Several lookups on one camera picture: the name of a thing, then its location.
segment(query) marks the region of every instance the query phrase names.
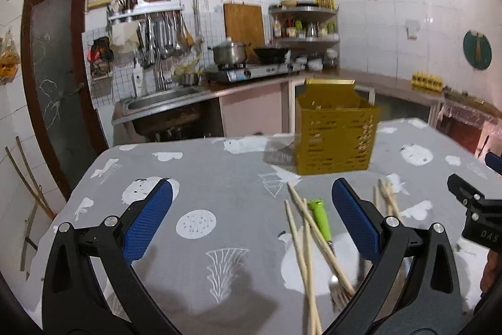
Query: green-handled fork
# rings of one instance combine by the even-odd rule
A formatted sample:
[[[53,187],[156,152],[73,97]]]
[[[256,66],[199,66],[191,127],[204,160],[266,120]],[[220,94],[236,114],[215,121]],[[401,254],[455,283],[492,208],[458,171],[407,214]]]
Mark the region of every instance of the green-handled fork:
[[[312,212],[315,224],[319,228],[323,239],[327,242],[329,248],[335,254],[335,249],[333,246],[333,240],[331,238],[331,228],[329,226],[328,215],[324,209],[324,202],[322,199],[312,200],[308,203],[308,208]],[[331,276],[329,282],[329,291],[331,293],[331,299],[335,306],[342,311],[350,301],[350,295],[347,293],[345,288],[338,281],[338,277],[335,273]]]

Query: cutting board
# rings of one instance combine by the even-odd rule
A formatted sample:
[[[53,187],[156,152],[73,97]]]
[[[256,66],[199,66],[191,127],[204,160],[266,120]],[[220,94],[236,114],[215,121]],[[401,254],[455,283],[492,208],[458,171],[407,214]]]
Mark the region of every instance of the cutting board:
[[[239,41],[245,45],[251,43],[251,46],[246,48],[248,61],[257,61],[258,57],[253,48],[265,44],[262,7],[225,3],[223,4],[223,14],[227,37],[231,37],[233,41]]]

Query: blue gripper pad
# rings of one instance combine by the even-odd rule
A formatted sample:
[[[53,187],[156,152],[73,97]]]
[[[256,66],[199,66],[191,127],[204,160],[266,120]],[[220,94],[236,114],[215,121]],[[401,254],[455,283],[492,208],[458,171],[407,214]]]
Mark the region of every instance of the blue gripper pad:
[[[337,179],[331,189],[331,198],[343,224],[361,255],[376,264],[380,259],[380,237],[373,223],[359,204],[360,199],[342,180]]]
[[[147,201],[145,207],[124,234],[122,255],[129,265],[134,260],[143,257],[150,241],[152,241],[155,232],[173,203],[173,187],[171,184],[167,180],[161,180],[159,184],[144,199]]]
[[[499,175],[502,175],[502,158],[498,157],[493,152],[488,152],[484,156],[484,163]]]

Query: silver screw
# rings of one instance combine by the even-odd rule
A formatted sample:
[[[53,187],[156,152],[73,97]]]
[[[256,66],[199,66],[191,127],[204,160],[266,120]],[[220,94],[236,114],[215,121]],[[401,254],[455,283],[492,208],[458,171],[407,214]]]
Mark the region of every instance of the silver screw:
[[[59,225],[59,231],[61,233],[66,233],[67,231],[69,231],[69,229],[70,229],[70,224],[67,222],[61,223]]]
[[[396,227],[396,226],[399,226],[399,220],[394,217],[394,216],[390,216],[386,219],[386,223],[390,226],[390,227]]]
[[[108,216],[105,220],[104,220],[104,225],[107,226],[107,227],[113,227],[115,226],[117,223],[119,223],[119,219],[116,218],[116,216]]]
[[[441,223],[435,223],[432,228],[437,232],[437,233],[442,233],[444,232],[444,227]]]

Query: human hand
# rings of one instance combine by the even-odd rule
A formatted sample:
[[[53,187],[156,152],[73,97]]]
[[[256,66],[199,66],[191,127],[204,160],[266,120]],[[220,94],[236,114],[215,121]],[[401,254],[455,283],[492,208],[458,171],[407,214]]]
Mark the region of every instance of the human hand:
[[[499,262],[499,253],[490,250],[488,252],[488,261],[483,270],[483,277],[481,278],[481,284],[479,285],[482,292],[486,292],[493,285],[496,278],[496,268]]]

